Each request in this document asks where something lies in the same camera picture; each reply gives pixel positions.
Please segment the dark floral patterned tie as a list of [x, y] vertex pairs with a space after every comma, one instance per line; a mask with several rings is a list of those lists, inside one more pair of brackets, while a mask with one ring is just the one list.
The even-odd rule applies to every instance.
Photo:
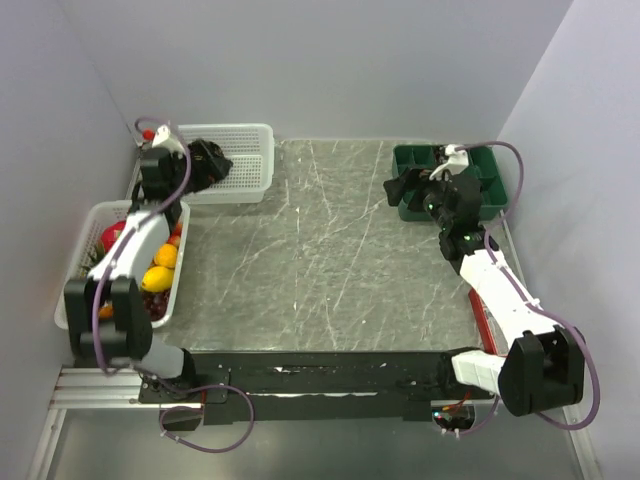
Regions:
[[223, 181], [230, 173], [233, 162], [227, 158], [215, 142], [197, 139], [189, 145], [191, 174], [187, 186], [188, 193], [208, 189]]

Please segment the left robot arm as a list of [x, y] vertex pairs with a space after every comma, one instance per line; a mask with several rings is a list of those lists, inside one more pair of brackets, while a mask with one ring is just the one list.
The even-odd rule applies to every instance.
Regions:
[[197, 392], [193, 356], [155, 336], [141, 288], [154, 255], [181, 216], [180, 198], [191, 170], [189, 149], [181, 142], [144, 152], [145, 202], [131, 204], [114, 246], [86, 277], [68, 280], [63, 292], [70, 347], [77, 360], [94, 360], [107, 375], [130, 366], [155, 376], [177, 402]]

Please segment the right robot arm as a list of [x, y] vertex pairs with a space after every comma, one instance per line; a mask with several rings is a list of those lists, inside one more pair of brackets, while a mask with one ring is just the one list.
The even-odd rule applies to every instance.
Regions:
[[500, 396], [515, 416], [580, 402], [584, 355], [574, 335], [540, 310], [482, 225], [480, 181], [450, 173], [432, 180], [425, 170], [410, 168], [383, 188], [391, 206], [407, 191], [417, 192], [419, 207], [440, 229], [442, 256], [478, 294], [510, 344], [504, 356], [480, 350], [453, 355], [437, 374], [439, 391], [456, 399], [477, 387]]

